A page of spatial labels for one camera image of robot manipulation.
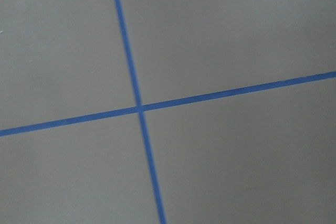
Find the brown paper table cover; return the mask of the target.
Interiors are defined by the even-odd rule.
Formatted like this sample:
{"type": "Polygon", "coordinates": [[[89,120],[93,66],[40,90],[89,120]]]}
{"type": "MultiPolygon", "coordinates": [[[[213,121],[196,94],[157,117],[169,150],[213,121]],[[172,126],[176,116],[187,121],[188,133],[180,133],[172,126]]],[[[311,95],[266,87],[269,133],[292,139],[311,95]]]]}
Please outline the brown paper table cover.
{"type": "Polygon", "coordinates": [[[335,223],[335,0],[1,0],[1,223],[335,223]]]}

